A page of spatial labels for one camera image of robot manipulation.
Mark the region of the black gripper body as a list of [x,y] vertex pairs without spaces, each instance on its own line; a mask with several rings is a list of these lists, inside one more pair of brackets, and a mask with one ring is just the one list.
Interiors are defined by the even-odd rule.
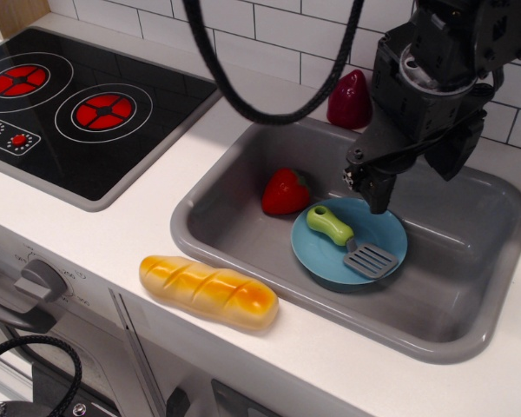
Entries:
[[475,79],[447,90],[420,68],[378,67],[373,74],[373,120],[348,152],[365,177],[398,175],[423,155],[449,181],[475,149],[483,127],[488,85]]

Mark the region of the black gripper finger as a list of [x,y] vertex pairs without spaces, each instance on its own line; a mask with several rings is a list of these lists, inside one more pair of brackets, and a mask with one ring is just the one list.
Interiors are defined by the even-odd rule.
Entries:
[[361,180],[360,194],[369,206],[370,212],[375,215],[384,214],[390,203],[396,175],[373,172]]
[[360,192],[361,185],[365,179],[365,172],[362,167],[349,164],[343,170],[342,179],[350,190]]

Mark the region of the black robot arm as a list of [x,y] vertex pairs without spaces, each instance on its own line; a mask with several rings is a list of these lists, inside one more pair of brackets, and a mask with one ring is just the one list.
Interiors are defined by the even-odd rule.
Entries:
[[419,1],[379,41],[373,118],[348,150],[348,187],[382,214],[397,176],[419,156],[451,180],[478,144],[503,67],[515,60],[521,1]]

